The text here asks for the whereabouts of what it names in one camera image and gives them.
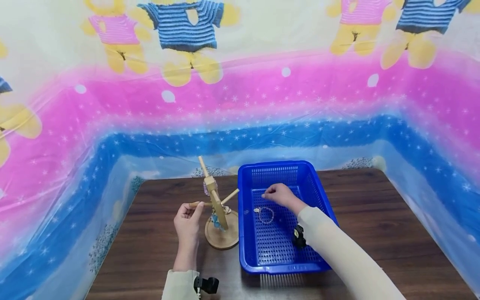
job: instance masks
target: plastic curtain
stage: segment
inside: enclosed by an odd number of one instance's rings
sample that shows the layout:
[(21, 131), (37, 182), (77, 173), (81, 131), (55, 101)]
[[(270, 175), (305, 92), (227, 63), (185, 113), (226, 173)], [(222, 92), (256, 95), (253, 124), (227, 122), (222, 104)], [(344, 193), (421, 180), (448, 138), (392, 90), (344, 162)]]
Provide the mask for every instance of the plastic curtain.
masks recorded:
[(83, 299), (142, 182), (202, 176), (198, 155), (379, 168), (480, 295), (479, 13), (3, 0), (0, 299)]

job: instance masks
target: cartoon bear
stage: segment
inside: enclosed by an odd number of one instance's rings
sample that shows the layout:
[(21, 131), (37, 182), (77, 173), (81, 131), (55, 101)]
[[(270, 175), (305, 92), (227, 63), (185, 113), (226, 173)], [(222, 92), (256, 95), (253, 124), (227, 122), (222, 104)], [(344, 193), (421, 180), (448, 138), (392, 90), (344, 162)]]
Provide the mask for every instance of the cartoon bear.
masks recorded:
[(479, 0), (405, 0), (396, 26), (396, 36), (381, 59), (384, 70), (408, 51), (408, 63), (417, 69), (429, 68), (435, 59), (433, 37), (442, 37), (459, 13), (480, 13)]
[(81, 28), (89, 36), (99, 36), (110, 68), (117, 73), (123, 73), (126, 63), (135, 73), (147, 72), (140, 40), (150, 40), (150, 33), (146, 28), (136, 26), (137, 22), (125, 14), (123, 0), (113, 0), (111, 6), (96, 6), (92, 0), (84, 2), (95, 15), (85, 20)]
[(371, 54), (382, 21), (392, 21), (402, 4), (403, 0), (335, 0), (327, 7), (327, 15), (342, 16), (330, 51), (342, 55), (353, 45), (357, 54)]
[[(6, 57), (8, 49), (0, 41), (0, 58)], [(10, 94), (12, 88), (0, 77), (0, 100), (4, 100), (6, 94)], [(0, 103), (0, 167), (3, 166), (10, 155), (10, 145), (5, 138), (5, 133), (16, 132), (19, 135), (35, 139), (42, 131), (42, 123), (34, 112), (23, 104)]]
[(139, 4), (131, 13), (144, 26), (158, 31), (160, 46), (174, 59), (162, 66), (164, 79), (172, 86), (190, 81), (192, 69), (207, 84), (222, 79), (221, 64), (209, 56), (217, 48), (214, 26), (235, 25), (240, 20), (237, 7), (211, 0), (153, 0)]

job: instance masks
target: blue plastic basket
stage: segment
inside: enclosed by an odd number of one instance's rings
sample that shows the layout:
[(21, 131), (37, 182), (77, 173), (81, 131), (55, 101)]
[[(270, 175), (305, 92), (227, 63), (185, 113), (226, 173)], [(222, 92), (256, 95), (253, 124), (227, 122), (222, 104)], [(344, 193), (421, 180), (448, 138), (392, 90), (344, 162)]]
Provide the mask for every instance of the blue plastic basket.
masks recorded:
[[(248, 273), (290, 274), (321, 272), (330, 266), (310, 246), (293, 245), (296, 216), (288, 209), (262, 198), (274, 183), (283, 183), (306, 204), (320, 208), (337, 225), (325, 190), (307, 161), (277, 161), (244, 165), (239, 169), (239, 245), (240, 265)], [(274, 212), (271, 223), (260, 221), (255, 208), (268, 207)], [(269, 221), (272, 212), (262, 209), (262, 220)]]

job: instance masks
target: wooden table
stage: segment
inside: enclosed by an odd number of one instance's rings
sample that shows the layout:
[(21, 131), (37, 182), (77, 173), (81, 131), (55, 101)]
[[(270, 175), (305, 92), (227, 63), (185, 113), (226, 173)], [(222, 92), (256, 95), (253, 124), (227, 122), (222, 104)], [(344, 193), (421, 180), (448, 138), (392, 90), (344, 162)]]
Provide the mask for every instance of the wooden table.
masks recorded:
[[(390, 276), (408, 300), (474, 300), (473, 293), (413, 215), (385, 175), (375, 169), (318, 173), (340, 227)], [(177, 250), (173, 217), (183, 202), (208, 200), (201, 178), (152, 180), (140, 188), (87, 300), (160, 300)], [(220, 196), (237, 177), (217, 178)], [(235, 197), (228, 205), (236, 210)], [(201, 232), (209, 218), (206, 209)], [(220, 279), (222, 300), (352, 299), (333, 272), (251, 276), (238, 246), (219, 251), (200, 239), (199, 271)]]

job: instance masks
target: wooden stand base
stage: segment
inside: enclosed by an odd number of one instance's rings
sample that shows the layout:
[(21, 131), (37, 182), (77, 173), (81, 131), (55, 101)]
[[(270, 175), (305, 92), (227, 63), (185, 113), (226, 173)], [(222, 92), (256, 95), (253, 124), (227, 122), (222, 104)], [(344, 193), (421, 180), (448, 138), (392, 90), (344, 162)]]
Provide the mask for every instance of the wooden stand base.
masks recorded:
[(233, 248), (239, 242), (239, 214), (232, 210), (227, 218), (228, 230), (215, 228), (211, 219), (205, 224), (205, 237), (208, 243), (219, 250)]

